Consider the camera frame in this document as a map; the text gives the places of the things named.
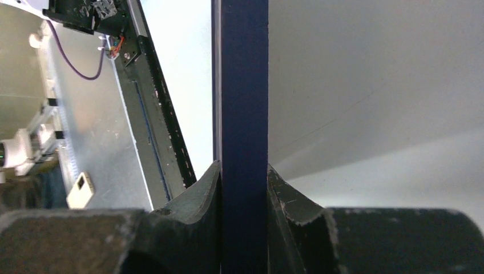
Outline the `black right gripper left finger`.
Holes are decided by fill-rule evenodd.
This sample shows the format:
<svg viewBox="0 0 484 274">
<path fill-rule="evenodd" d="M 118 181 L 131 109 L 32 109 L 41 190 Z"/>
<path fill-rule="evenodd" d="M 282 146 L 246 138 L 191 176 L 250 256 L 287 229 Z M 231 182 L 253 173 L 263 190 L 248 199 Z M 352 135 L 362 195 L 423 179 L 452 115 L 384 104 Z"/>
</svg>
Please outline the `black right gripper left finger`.
<svg viewBox="0 0 484 274">
<path fill-rule="evenodd" d="M 220 170 L 152 212 L 30 209 L 1 216 L 2 273 L 219 273 Z"/>
</svg>

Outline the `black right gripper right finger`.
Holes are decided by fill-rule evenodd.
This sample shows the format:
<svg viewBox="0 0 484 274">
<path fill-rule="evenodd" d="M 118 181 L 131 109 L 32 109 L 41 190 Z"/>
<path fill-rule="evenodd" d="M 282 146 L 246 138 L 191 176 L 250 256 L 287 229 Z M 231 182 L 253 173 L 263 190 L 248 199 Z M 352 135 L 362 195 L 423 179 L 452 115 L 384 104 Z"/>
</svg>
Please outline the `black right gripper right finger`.
<svg viewBox="0 0 484 274">
<path fill-rule="evenodd" d="M 464 213 L 322 207 L 268 167 L 269 273 L 482 273 L 483 235 Z"/>
</svg>

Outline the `wooden picture frame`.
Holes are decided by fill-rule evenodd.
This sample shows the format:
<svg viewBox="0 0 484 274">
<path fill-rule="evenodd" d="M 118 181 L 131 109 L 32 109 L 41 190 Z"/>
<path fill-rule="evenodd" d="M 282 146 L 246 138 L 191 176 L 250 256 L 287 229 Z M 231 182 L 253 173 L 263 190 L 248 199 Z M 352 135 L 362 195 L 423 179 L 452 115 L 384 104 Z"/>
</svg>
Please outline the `wooden picture frame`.
<svg viewBox="0 0 484 274">
<path fill-rule="evenodd" d="M 268 1 L 212 2 L 221 272 L 267 273 Z"/>
</svg>

